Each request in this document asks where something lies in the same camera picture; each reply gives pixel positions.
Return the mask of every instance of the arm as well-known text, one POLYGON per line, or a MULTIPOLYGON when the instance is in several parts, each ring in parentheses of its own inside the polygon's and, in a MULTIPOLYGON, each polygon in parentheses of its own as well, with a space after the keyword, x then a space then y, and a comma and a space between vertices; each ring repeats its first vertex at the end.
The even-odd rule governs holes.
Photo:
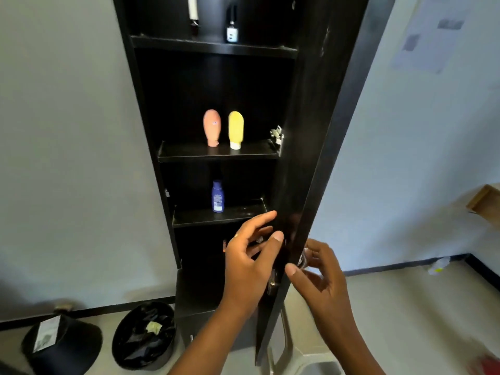
POLYGON ((226 248, 226 282, 222 301, 201 332, 187 347, 169 375, 217 375, 243 324, 257 308, 264 294, 272 264, 283 242, 274 232, 268 241, 248 244, 272 232, 260 228, 274 220, 276 212, 255 216, 245 222, 226 248), (256 260, 252 256, 261 252, 256 260))
POLYGON ((307 302, 323 340, 347 375, 385 375, 356 326, 346 277, 334 252, 314 239, 308 239, 306 247, 309 265, 318 268, 323 277, 291 263, 285 272, 307 302))

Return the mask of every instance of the white wall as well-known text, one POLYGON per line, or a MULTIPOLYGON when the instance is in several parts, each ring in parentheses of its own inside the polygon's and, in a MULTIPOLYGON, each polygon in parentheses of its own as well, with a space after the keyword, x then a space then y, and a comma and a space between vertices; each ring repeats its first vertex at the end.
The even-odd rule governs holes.
POLYGON ((175 293, 112 0, 0 0, 0 320, 175 293))
POLYGON ((396 0, 310 233, 345 271, 500 248, 464 208, 500 182, 500 0, 474 1, 439 75, 390 66, 417 1, 396 0))

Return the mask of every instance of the cabinet shelf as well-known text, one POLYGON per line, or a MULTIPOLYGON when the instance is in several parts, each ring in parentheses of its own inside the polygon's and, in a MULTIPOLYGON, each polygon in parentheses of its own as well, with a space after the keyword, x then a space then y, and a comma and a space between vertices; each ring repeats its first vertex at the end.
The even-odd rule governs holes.
POLYGON ((290 59, 295 59, 298 53, 297 49, 286 46, 232 44, 221 41, 209 42, 201 40, 157 38, 146 35, 132 35, 130 37, 135 48, 159 48, 171 51, 201 52, 224 55, 270 56, 290 59))
POLYGON ((228 143, 209 147, 204 143, 167 144, 162 142, 158 150, 158 161, 164 163, 212 159, 278 159, 278 152, 270 140, 243 142, 240 150, 231 150, 228 143))
POLYGON ((266 205, 262 199, 254 200, 247 205, 225 207, 222 213, 215 213, 211 209, 177 210, 173 212, 172 227, 196 227, 218 223, 247 220, 258 214, 266 213, 266 205))

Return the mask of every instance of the left hand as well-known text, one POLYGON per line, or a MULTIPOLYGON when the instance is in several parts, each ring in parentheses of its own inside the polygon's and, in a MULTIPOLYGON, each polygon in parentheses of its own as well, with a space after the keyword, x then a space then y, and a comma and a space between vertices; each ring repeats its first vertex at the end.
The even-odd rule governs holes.
POLYGON ((257 308, 267 287, 272 265, 283 243, 283 232, 276 231, 258 245, 248 244, 272 232, 262 225, 276 218, 276 211, 253 217, 243 223, 226 248, 226 283, 221 307, 238 313, 247 320, 257 308), (261 252, 256 260, 252 256, 261 252))

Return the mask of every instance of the cabinet door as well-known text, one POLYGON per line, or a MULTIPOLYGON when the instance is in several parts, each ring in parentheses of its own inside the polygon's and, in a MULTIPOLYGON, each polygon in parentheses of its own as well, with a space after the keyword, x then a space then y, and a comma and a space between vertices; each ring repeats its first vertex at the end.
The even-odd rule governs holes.
POLYGON ((354 113, 394 0, 308 0, 275 176, 273 224, 285 235, 277 290, 259 304, 255 363, 283 307, 287 262, 297 263, 354 113))

